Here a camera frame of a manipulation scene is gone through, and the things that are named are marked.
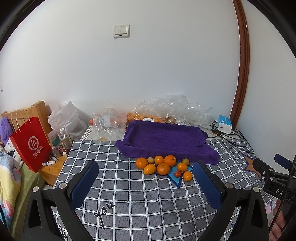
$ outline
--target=silver screw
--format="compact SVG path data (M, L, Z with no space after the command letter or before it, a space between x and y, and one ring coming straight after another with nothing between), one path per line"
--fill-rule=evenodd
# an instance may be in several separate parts
M66 186L67 186L67 183L61 183L61 184L59 185L59 188L60 188L60 189L64 189Z
M260 189L259 189L258 187L253 187L253 190L254 190L255 192L260 192Z
M33 187L33 192L37 192L39 190L39 187Z
M226 186L228 189L233 188L233 185L232 185L231 183L226 183L225 186Z

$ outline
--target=light switch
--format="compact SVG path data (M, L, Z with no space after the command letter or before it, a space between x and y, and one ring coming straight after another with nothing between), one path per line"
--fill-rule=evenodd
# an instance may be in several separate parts
M129 24L122 24L113 27L113 38L128 38L129 37Z
M127 29L128 29L127 26L120 27L120 34L126 34Z
M120 34L121 33L121 27L115 27L114 34Z

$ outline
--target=brown wooden trim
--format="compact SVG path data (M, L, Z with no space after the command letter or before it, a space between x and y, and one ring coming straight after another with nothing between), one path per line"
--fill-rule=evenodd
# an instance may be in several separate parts
M246 15L241 0L232 0L237 15L239 26L239 42L240 42L240 60L239 60L239 76L237 82L237 90L234 97L230 120L234 129L239 120L239 116L244 103L244 97L247 90L250 66L250 41Z

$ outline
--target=small red fruit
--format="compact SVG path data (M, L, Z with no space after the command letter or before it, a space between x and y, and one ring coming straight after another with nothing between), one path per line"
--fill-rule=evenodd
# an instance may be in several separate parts
M181 175L182 175L182 173L179 170L175 171L175 173L174 173L175 177L180 177Z

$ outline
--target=wooden headboard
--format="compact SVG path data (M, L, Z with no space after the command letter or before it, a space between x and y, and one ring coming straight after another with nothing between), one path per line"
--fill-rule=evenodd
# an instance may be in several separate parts
M17 123L19 126L23 125L27 120L28 117L38 117L41 123L41 126L43 128L44 133L46 134L46 137L48 139L48 142L50 142L48 138L48 134L52 131L52 128L50 127L50 124L48 124L47 120L47 110L45 107L44 101L39 101L30 107L22 108L22 110L16 111L10 111L10 112L3 112L1 114L2 117L6 117L13 129L13 131L17 130Z

